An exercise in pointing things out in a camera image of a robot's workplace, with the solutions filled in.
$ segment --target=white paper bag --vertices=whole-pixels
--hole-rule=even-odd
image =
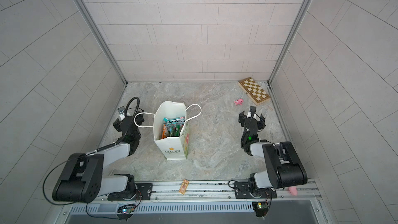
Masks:
[[[200,108],[200,113],[191,118],[187,118],[187,109],[192,106],[198,106]],[[189,120],[198,117],[202,113],[202,108],[198,104],[192,104],[189,107],[185,107],[184,103],[177,103],[172,101],[163,102],[156,113],[149,112],[140,112],[136,115],[136,117],[140,114],[151,114],[154,116],[153,126],[153,139],[156,145],[159,147],[163,155],[167,158],[167,160],[179,160],[186,159],[188,155],[188,143],[189,143]],[[162,139],[163,132],[163,124],[165,121],[163,118],[173,119],[185,116],[185,123],[181,129],[179,137],[167,137]]]

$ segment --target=bag handle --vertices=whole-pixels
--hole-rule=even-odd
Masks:
[[[187,122],[187,121],[190,120],[190,119],[193,119],[193,118],[198,117],[198,116],[202,113],[202,108],[201,108],[198,104],[192,104],[192,105],[190,105],[189,107],[192,107],[192,106],[198,106],[198,107],[200,108],[200,113],[199,113],[198,115],[195,115],[195,116],[193,116],[193,117],[190,117],[190,118],[187,119],[185,122]]]
[[[138,115],[144,114],[144,113],[146,113],[146,114],[151,114],[151,115],[155,115],[154,113],[150,113],[150,112],[140,112],[140,113],[137,113],[137,114],[135,115],[135,117],[134,117],[134,124],[135,124],[136,126],[142,127],[142,126],[137,125],[137,122],[135,122],[135,118],[136,118]]]

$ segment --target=black mounting plate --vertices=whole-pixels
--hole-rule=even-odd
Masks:
[[[253,197],[249,191],[249,183],[248,182],[234,182],[234,187],[235,187],[235,197],[236,199],[265,199],[265,198],[269,198],[269,196],[271,196],[271,198],[276,198],[276,191],[273,191],[271,188],[267,188],[264,189],[268,195],[266,193],[264,193],[262,196],[260,197]]]
[[[152,186],[153,186],[152,183],[136,183],[136,185],[137,185],[137,189],[141,192],[141,200],[142,201],[149,200],[150,195],[152,194]],[[129,201],[135,201],[137,199],[137,197],[139,197],[139,194],[135,195]],[[108,201],[126,201],[126,200],[123,199],[122,197],[118,197],[118,196],[110,194],[108,196]]]

